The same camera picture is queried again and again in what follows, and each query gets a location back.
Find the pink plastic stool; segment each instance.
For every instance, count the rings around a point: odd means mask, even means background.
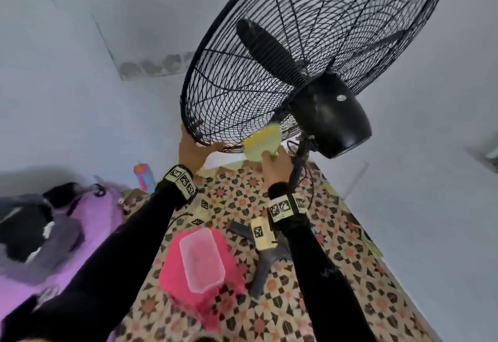
[[[228,246],[221,232],[218,229],[211,228],[225,268],[225,282],[203,293],[191,292],[183,267],[180,240],[194,232],[196,230],[180,232],[173,238],[159,274],[159,284],[168,294],[173,304],[195,317],[207,331],[214,331],[220,326],[219,313],[217,310],[213,310],[215,297],[219,294],[220,288],[227,285],[228,288],[234,290],[233,295],[244,294],[246,292],[245,281],[233,255],[228,251]]]

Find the fan motor housing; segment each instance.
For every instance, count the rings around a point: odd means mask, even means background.
[[[312,79],[291,100],[290,111],[302,131],[315,137],[317,150],[337,157],[372,136],[370,121],[353,92],[335,73]]]

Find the black long-sleeve shirt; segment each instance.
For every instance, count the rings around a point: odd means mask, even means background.
[[[269,194],[273,199],[286,191],[281,183]],[[174,208],[185,203],[175,184],[159,183],[149,202],[104,241],[60,295],[36,310],[33,296],[5,317],[0,342],[105,341],[133,305]],[[375,341],[351,287],[311,229],[297,226],[285,236],[316,340],[331,341],[332,331],[344,328],[350,340]]]

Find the fan grille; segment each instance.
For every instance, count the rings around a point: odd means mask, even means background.
[[[266,125],[293,87],[272,77],[236,35],[248,18],[272,34],[309,76],[327,68],[360,93],[418,34],[439,0],[230,0],[199,45],[182,92],[182,118],[202,144],[240,141]],[[292,115],[283,139],[299,133]]]

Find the transparent plastic container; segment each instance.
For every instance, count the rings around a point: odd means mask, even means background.
[[[202,294],[225,281],[225,267],[213,233],[203,228],[180,240],[187,284],[193,293]]]

